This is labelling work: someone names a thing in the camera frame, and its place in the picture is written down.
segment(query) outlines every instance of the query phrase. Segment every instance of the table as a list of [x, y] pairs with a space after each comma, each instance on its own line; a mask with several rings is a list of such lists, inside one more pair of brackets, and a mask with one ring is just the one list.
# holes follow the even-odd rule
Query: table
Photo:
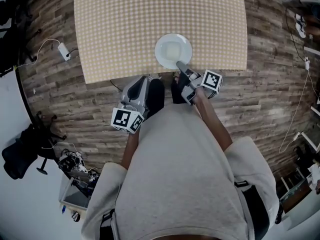
[[185, 36], [196, 70], [247, 68], [244, 0], [74, 0], [85, 82], [168, 72], [155, 57], [158, 39]]

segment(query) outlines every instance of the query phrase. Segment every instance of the cable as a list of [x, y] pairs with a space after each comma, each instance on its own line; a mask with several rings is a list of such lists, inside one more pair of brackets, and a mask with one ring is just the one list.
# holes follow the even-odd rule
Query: cable
[[306, 78], [305, 78], [305, 82], [304, 82], [304, 86], [303, 86], [303, 89], [302, 89], [302, 93], [301, 93], [301, 96], [300, 96], [300, 99], [299, 99], [298, 106], [296, 106], [296, 109], [295, 109], [295, 112], [294, 112], [294, 114], [293, 114], [291, 123], [290, 123], [290, 125], [289, 125], [289, 129], [287, 130], [287, 132], [286, 132], [286, 134], [285, 134], [285, 137], [284, 137], [284, 139], [283, 139], [283, 141], [282, 141], [282, 144], [281, 144], [281, 146], [280, 146], [280, 148], [279, 148], [279, 154], [285, 152], [285, 151], [287, 150], [288, 146], [289, 146], [292, 142], [294, 142], [294, 140], [291, 141], [291, 142], [286, 146], [286, 148], [285, 148], [283, 151], [281, 151], [281, 148], [282, 148], [282, 146], [283, 146], [283, 144], [284, 144], [284, 142], [285, 142], [285, 140], [286, 140], [286, 138], [287, 138], [288, 132], [290, 131], [291, 125], [292, 125], [292, 123], [293, 123], [293, 121], [294, 121], [295, 115], [296, 115], [297, 110], [298, 110], [298, 108], [299, 108], [299, 105], [300, 105], [302, 96], [304, 95], [304, 90], [305, 90], [305, 87], [306, 87], [306, 84], [307, 84], [308, 76], [309, 76], [309, 71], [308, 71], [308, 74], [306, 75]]
[[286, 27], [288, 28], [288, 31], [289, 31], [289, 33], [290, 33], [290, 35], [291, 35], [291, 37], [292, 37], [292, 41], [293, 41], [293, 45], [294, 45], [294, 48], [295, 48], [295, 50], [296, 50], [296, 53], [298, 54], [298, 56], [300, 57], [300, 59], [301, 59], [303, 62], [306, 62], [306, 61], [300, 56], [300, 54], [299, 54], [299, 52], [298, 52], [298, 49], [297, 49], [297, 47], [296, 47], [296, 42], [295, 42], [295, 40], [294, 40], [294, 36], [292, 35], [291, 30], [290, 30], [290, 28], [289, 28], [288, 17], [287, 17], [287, 10], [288, 10], [288, 8], [295, 8], [295, 7], [286, 7], [286, 8], [285, 8], [285, 22], [286, 22]]
[[90, 170], [88, 170], [88, 172], [90, 172], [92, 169], [97, 169], [97, 170], [103, 170], [103, 169], [101, 169], [101, 168], [97, 168], [97, 167], [92, 167]]
[[109, 80], [109, 81], [115, 88], [117, 88], [120, 92], [122, 92], [122, 90], [118, 86], [116, 86], [111, 80]]
[[67, 144], [67, 145], [73, 145], [73, 147], [74, 147], [74, 149], [75, 149], [75, 152], [77, 152], [78, 153], [78, 151], [77, 151], [77, 149], [76, 149], [76, 146], [75, 146], [75, 144], [73, 144], [73, 143], [67, 143], [67, 142], [57, 142], [53, 147], [41, 147], [42, 149], [44, 149], [44, 150], [52, 150], [56, 145], [58, 145], [59, 143], [61, 143], [61, 144]]
[[315, 88], [314, 88], [314, 84], [312, 83], [312, 79], [311, 79], [311, 76], [310, 76], [309, 72], [308, 72], [308, 76], [309, 76], [309, 78], [310, 78], [311, 86], [312, 86], [312, 89], [313, 89], [313, 91], [314, 91], [314, 93], [315, 93], [315, 96], [317, 96], [317, 97], [319, 98], [319, 96], [317, 95], [316, 90], [315, 90]]
[[44, 46], [44, 44], [46, 43], [46, 41], [49, 41], [49, 40], [57, 41], [59, 44], [61, 44], [61, 43], [60, 43], [60, 41], [59, 41], [59, 40], [57, 40], [57, 39], [51, 39], [51, 38], [49, 38], [49, 39], [45, 40], [45, 41], [43, 42], [43, 44], [40, 46], [40, 49], [38, 50], [38, 53], [37, 53], [37, 55], [36, 55], [36, 60], [35, 60], [35, 62], [28, 63], [28, 64], [23, 64], [23, 65], [17, 66], [15, 69], [20, 68], [20, 67], [22, 67], [22, 66], [28, 66], [28, 65], [34, 65], [34, 64], [36, 64], [36, 63], [37, 63], [37, 61], [38, 61], [38, 59], [39, 59], [39, 52], [40, 52], [40, 50], [41, 50], [42, 46]]
[[79, 51], [79, 49], [78, 49], [78, 48], [75, 48], [75, 49], [71, 50], [71, 51], [66, 55], [66, 57], [69, 57], [69, 55], [70, 55], [72, 52], [74, 52], [74, 51]]

